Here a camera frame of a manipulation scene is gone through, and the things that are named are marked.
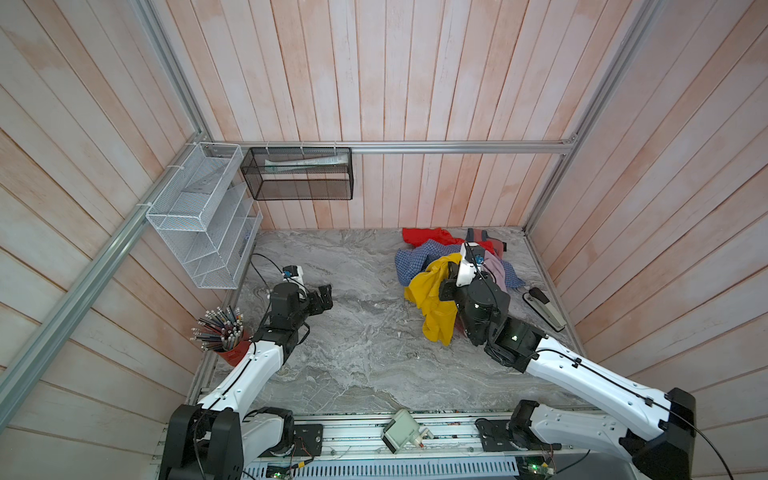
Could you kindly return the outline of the yellow cloth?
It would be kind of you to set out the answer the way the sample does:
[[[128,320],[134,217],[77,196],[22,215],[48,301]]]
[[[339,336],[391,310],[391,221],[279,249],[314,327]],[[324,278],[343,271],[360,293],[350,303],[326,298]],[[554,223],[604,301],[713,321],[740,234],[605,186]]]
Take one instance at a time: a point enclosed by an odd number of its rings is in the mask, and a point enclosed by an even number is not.
[[[405,287],[404,297],[422,313],[422,331],[431,342],[449,346],[453,338],[457,317],[457,306],[453,300],[439,298],[440,285],[449,277],[449,268],[461,261],[459,253],[440,257],[428,265],[424,272],[417,274]]]

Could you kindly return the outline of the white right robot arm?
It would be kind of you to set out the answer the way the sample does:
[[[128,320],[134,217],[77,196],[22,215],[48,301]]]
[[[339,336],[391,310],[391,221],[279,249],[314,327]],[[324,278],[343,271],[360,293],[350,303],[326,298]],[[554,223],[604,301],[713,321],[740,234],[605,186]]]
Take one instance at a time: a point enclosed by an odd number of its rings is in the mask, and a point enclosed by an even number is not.
[[[520,401],[506,426],[516,449],[574,446],[630,462],[650,479],[691,477],[696,439],[696,400],[691,394],[637,384],[503,313],[509,297],[485,277],[465,285],[444,280],[439,298],[456,304],[469,339],[492,359],[597,407],[594,413],[584,413]]]

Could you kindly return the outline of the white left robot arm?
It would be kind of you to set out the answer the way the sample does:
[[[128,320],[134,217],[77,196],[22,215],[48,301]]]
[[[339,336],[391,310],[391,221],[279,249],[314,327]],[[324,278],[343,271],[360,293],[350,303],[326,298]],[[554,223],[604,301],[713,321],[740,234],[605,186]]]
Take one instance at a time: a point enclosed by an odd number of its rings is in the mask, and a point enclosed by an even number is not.
[[[296,346],[307,319],[333,308],[332,286],[308,289],[286,279],[274,286],[248,349],[227,377],[193,405],[171,415],[160,479],[240,479],[245,467],[265,453],[291,456],[293,413],[251,405]]]

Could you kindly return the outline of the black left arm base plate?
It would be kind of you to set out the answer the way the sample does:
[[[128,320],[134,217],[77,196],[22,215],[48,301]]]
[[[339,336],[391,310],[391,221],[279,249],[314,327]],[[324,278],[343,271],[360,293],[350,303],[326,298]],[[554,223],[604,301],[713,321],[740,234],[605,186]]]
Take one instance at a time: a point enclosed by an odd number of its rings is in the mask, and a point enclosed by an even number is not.
[[[320,456],[323,447],[323,433],[324,426],[319,423],[295,425],[288,443],[281,441],[277,447],[265,451],[261,457]]]

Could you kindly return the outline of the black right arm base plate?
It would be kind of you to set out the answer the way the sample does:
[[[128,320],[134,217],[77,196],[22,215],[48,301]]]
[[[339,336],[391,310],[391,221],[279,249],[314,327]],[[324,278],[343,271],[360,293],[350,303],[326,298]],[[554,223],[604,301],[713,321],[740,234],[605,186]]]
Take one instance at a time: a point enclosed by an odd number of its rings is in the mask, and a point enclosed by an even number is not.
[[[562,449],[561,443],[541,442],[532,433],[513,425],[510,420],[478,418],[475,427],[484,452],[550,452]]]

